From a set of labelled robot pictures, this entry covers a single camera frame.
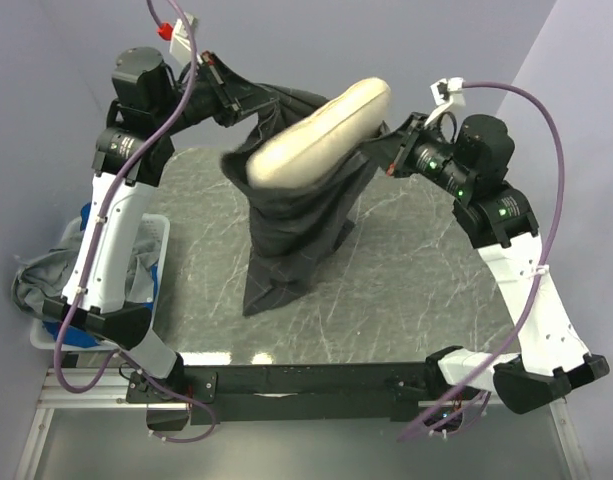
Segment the cream white pillow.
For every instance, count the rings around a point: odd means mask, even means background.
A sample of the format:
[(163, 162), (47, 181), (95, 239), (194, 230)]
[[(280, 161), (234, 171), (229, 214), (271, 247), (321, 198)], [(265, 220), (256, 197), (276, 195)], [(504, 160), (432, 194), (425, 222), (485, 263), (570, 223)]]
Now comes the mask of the cream white pillow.
[(356, 82), (252, 154), (246, 164), (249, 184), (258, 189), (315, 184), (360, 142), (378, 133), (391, 96), (390, 86), (378, 77)]

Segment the dark grey checked pillowcase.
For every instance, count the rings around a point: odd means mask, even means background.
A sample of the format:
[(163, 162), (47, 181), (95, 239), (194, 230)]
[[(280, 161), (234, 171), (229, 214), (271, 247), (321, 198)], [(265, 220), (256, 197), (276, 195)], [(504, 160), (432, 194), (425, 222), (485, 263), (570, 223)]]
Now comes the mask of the dark grey checked pillowcase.
[(349, 214), (378, 169), (376, 156), (363, 144), (389, 132), (384, 119), (374, 137), (360, 142), (309, 187), (254, 188), (246, 174), (250, 156), (273, 136), (334, 99), (269, 84), (263, 88), (272, 103), (259, 110), (246, 140), (220, 160), (223, 175), (249, 205), (251, 247), (242, 300), (246, 317), (281, 308), (309, 292), (319, 265), (353, 230)]

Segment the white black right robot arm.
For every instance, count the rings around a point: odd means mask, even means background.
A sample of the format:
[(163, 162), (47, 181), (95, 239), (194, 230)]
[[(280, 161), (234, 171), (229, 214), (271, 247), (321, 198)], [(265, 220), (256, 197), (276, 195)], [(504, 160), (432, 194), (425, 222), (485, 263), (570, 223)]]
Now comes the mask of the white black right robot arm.
[(541, 258), (545, 247), (527, 197), (505, 178), (515, 150), (506, 124), (471, 115), (449, 141), (426, 119), (413, 113), (395, 130), (385, 172), (393, 178), (418, 174), (453, 197), (452, 213), (492, 273), (520, 346), (499, 356), (457, 346), (429, 355), (428, 393), (446, 399), (464, 383), (525, 414), (606, 376), (606, 358), (591, 353), (577, 335)]

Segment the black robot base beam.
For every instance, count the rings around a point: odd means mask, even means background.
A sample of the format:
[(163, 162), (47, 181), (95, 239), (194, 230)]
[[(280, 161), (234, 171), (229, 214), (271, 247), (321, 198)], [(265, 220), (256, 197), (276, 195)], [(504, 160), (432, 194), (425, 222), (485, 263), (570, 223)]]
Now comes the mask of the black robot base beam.
[(223, 422), (410, 422), (449, 390), (428, 362), (187, 366), (187, 392)]

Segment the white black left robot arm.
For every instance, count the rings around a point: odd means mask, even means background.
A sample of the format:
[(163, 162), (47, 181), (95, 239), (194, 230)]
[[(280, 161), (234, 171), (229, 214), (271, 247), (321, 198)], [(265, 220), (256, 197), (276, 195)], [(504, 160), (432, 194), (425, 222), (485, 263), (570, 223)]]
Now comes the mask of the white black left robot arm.
[(138, 231), (175, 148), (173, 135), (210, 118), (227, 120), (239, 106), (227, 94), (226, 73), (205, 51), (192, 55), (185, 75), (173, 76), (162, 54), (131, 48), (116, 59), (115, 97), (96, 140), (92, 198), (72, 273), (42, 311), (57, 324), (54, 363), (61, 363), (69, 334), (116, 347), (117, 355), (151, 377), (162, 401), (186, 388), (183, 362), (153, 330), (152, 302), (130, 301), (125, 292)]

